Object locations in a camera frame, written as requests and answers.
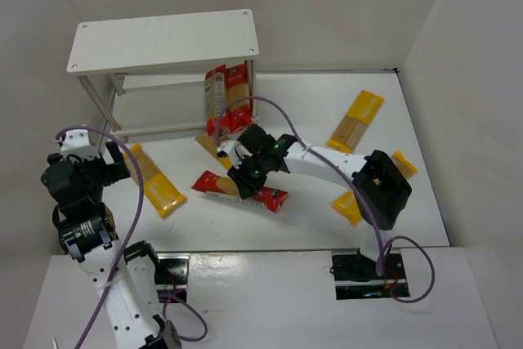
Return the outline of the red spaghetti bag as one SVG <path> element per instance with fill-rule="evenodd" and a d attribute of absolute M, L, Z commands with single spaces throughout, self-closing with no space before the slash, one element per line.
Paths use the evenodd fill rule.
<path fill-rule="evenodd" d="M 210 171 L 203 172 L 191 189 L 236 204 L 264 208 L 272 213 L 278 213 L 289 197 L 287 191 L 263 186 L 254 196 L 242 199 L 237 185 L 229 177 L 220 177 Z"/>

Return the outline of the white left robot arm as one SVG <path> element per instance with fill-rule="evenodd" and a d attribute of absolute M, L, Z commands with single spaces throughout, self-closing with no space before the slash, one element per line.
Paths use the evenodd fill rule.
<path fill-rule="evenodd" d="M 152 247 L 137 242 L 117 257 L 122 243 L 102 195 L 105 187 L 130 174 L 116 143 L 106 147 L 112 163 L 80 130 L 69 134 L 60 143 L 60 152 L 47 158 L 41 182 L 57 202 L 52 221 L 60 246 L 94 285 L 118 348 L 179 348 L 173 323 L 161 315 L 154 287 L 159 261 Z"/>

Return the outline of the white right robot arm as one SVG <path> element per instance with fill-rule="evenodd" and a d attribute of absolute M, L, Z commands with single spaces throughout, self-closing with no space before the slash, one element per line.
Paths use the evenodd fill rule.
<path fill-rule="evenodd" d="M 360 254 L 382 268 L 396 219 L 412 193 L 389 155 L 380 150 L 368 155 L 343 153 L 290 134 L 274 138 L 257 125 L 234 140 L 220 142 L 217 155 L 230 159 L 228 177 L 243 199 L 259 194 L 271 172 L 308 175 L 351 190 L 374 237 L 362 244 Z"/>

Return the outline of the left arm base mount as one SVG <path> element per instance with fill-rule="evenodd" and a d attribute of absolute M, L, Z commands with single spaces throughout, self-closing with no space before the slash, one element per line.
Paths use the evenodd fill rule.
<path fill-rule="evenodd" d="M 154 273 L 154 284 L 159 296 L 159 302 L 172 303 L 165 295 L 187 299 L 187 284 L 189 279 L 190 255 L 186 253 L 160 253 L 159 267 Z"/>

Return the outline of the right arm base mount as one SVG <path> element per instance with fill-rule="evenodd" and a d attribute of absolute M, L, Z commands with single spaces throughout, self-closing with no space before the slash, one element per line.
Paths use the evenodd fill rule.
<path fill-rule="evenodd" d="M 391 298 L 391 290 L 399 298 L 410 296 L 403 258 L 399 253 L 387 255 L 384 276 L 377 275 L 374 263 L 358 253 L 332 253 L 331 257 L 330 273 L 338 301 Z"/>

